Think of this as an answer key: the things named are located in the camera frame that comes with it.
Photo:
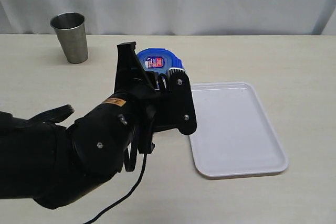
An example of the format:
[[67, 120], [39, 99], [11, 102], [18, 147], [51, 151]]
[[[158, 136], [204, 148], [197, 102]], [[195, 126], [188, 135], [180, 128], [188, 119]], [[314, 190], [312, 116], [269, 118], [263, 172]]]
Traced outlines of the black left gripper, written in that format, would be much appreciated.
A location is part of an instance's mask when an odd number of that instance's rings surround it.
[[127, 93], [131, 109], [125, 114], [125, 123], [130, 128], [130, 149], [125, 152], [130, 155], [152, 153], [156, 132], [178, 129], [184, 135], [191, 135], [197, 129], [188, 75], [159, 74], [150, 80], [155, 94], [137, 97]]

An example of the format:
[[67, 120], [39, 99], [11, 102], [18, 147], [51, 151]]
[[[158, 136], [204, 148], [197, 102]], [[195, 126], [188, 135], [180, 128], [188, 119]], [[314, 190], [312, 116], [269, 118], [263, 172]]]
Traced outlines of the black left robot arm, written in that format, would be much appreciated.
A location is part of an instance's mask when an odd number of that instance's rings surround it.
[[135, 168], [138, 154], [150, 154], [156, 132], [194, 123], [183, 116], [193, 104], [184, 74], [117, 79], [114, 94], [70, 127], [64, 105], [31, 119], [1, 113], [1, 199], [31, 198], [56, 209], [85, 196], [114, 175]]

